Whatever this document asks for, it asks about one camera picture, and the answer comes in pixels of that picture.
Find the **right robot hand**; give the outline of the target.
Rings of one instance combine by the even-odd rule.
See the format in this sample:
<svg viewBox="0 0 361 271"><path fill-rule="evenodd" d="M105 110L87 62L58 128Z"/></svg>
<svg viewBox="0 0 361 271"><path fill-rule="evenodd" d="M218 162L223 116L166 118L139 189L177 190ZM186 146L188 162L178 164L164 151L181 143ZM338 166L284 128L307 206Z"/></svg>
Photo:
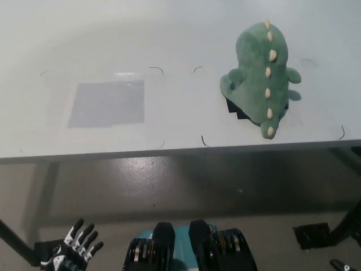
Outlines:
<svg viewBox="0 0 361 271"><path fill-rule="evenodd" d="M359 269L355 269L350 265L341 262L338 259L332 259L329 263L336 271L360 271Z"/></svg>

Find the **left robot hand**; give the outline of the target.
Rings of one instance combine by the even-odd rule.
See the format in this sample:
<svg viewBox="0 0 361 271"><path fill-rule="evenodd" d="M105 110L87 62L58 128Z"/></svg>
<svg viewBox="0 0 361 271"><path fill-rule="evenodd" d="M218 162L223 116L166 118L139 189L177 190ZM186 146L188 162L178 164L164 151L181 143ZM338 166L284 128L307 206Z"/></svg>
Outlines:
<svg viewBox="0 0 361 271"><path fill-rule="evenodd" d="M79 219L46 260L41 260L40 270L86 270L94 255L103 248L102 241L93 244L98 236L95 225L81 230L84 220Z"/></svg>

